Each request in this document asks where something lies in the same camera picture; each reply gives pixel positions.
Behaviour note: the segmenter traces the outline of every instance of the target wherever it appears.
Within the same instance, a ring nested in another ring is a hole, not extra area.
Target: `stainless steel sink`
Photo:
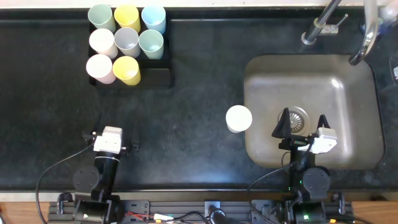
[[[244,72],[244,105],[253,116],[246,150],[260,166],[280,167],[285,150],[271,137],[282,110],[290,110],[294,134],[308,136],[325,114],[338,135],[337,145],[316,156],[331,169],[371,169],[383,157],[379,108],[373,71],[348,55],[263,55]],[[290,158],[285,156],[284,163]]]

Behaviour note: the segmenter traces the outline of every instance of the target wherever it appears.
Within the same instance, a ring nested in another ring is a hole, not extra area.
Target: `chrome faucet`
[[[322,12],[320,17],[313,21],[308,32],[304,32],[302,35],[302,41],[304,44],[311,45],[317,40],[317,36],[320,35],[322,29],[326,26],[326,21],[330,15],[337,8],[341,0],[332,0],[329,5]],[[358,53],[352,54],[349,58],[351,65],[357,65],[371,50],[374,41],[376,40],[377,30],[379,29],[379,18],[377,14],[377,1],[376,0],[364,0],[364,11],[366,30],[364,33],[363,43]]]

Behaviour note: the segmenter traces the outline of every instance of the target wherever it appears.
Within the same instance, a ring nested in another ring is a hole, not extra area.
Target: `faucet base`
[[[313,45],[313,44],[315,44],[315,41],[317,41],[317,39],[315,38],[315,40],[313,40],[313,41],[307,41],[307,40],[305,39],[305,33],[306,33],[306,32],[304,32],[304,33],[301,35],[301,41],[302,41],[304,44],[307,44],[307,45]]]

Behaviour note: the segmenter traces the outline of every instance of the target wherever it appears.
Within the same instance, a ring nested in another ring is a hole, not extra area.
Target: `cup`
[[[114,43],[124,55],[137,57],[141,53],[138,45],[138,33],[132,28],[122,28],[114,34]]]
[[[139,36],[139,46],[149,59],[161,59],[163,56],[163,36],[156,30],[145,30]]]
[[[118,48],[114,44],[114,36],[108,29],[94,30],[88,42],[91,48],[99,54],[104,54],[111,59],[118,55]]]
[[[111,59],[103,54],[94,55],[88,59],[86,64],[87,73],[104,84],[115,81],[116,76],[112,71]]]
[[[137,32],[141,30],[138,9],[134,5],[126,4],[116,8],[114,18],[121,27],[130,27]]]
[[[88,20],[97,29],[108,29],[111,32],[116,30],[116,24],[112,16],[112,9],[105,4],[98,4],[88,11]]]
[[[250,127],[252,115],[246,107],[236,105],[226,112],[225,120],[230,131],[233,133],[240,133]]]
[[[164,34],[166,31],[166,11],[162,6],[147,6],[141,12],[142,20],[148,29]]]
[[[113,73],[127,85],[137,85],[141,80],[141,74],[136,59],[123,56],[113,63]]]

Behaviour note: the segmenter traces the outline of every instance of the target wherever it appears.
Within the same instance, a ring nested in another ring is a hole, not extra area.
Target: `sink drain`
[[[304,117],[302,113],[295,111],[295,110],[291,110],[289,108],[289,114],[290,114],[290,130],[292,131],[292,133],[298,133],[298,132],[303,132],[305,130],[303,130],[304,127],[308,126],[308,124],[306,122],[308,122],[308,117]]]

